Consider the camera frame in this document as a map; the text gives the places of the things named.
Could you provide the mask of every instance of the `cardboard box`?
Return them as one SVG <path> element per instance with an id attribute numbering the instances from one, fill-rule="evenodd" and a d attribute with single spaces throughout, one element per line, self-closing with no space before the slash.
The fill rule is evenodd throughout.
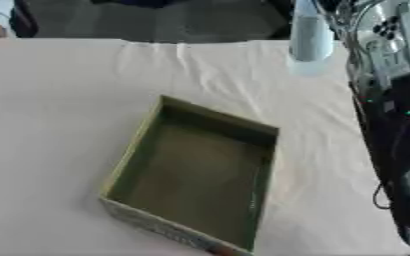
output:
<path id="1" fill-rule="evenodd" d="M 221 255 L 251 255 L 278 129 L 161 97 L 105 182 L 115 217 Z"/>

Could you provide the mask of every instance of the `wire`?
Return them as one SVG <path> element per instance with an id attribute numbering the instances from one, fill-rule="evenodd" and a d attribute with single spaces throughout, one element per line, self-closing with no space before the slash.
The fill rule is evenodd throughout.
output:
<path id="1" fill-rule="evenodd" d="M 388 206 L 383 206 L 383 205 L 380 205 L 380 204 L 378 203 L 379 191 L 381 191 L 381 188 L 383 188 L 383 187 L 384 187 L 384 185 L 382 185 L 382 183 L 379 183 L 379 185 L 376 187 L 376 190 L 375 190 L 375 192 L 373 193 L 373 204 L 374 204 L 377 208 L 379 208 L 379 209 L 381 209 L 381 210 L 390 210 L 390 205 L 388 205 Z"/>
<path id="2" fill-rule="evenodd" d="M 407 118 L 407 119 L 404 121 L 404 123 L 401 125 L 401 127 L 400 127 L 398 133 L 395 135 L 396 137 L 395 137 L 395 140 L 393 141 L 392 150 L 391 150 L 391 152 L 390 152 L 390 154 L 391 154 L 391 156 L 392 156 L 392 159 L 394 159 L 394 160 L 396 159 L 396 151 L 397 151 L 397 149 L 398 149 L 398 146 L 399 146 L 399 144 L 400 144 L 400 142 L 401 142 L 401 140 L 402 140 L 402 137 L 404 136 L 404 134 L 405 134 L 405 132 L 406 132 L 407 127 L 409 126 L 409 124 L 410 124 L 410 117 Z"/>

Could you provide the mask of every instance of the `floor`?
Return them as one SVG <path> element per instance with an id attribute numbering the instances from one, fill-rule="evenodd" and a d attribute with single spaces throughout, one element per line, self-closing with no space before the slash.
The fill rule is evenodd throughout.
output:
<path id="1" fill-rule="evenodd" d="M 183 0 L 162 9 L 90 0 L 27 0 L 38 37 L 121 38 L 143 42 L 266 39 L 285 21 L 261 0 Z"/>

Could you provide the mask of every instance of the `white robot part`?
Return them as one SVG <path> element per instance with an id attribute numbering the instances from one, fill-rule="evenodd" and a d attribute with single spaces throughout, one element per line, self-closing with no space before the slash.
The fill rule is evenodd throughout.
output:
<path id="1" fill-rule="evenodd" d="M 293 74 L 317 75 L 333 52 L 334 33 L 311 0 L 297 0 L 287 65 Z"/>

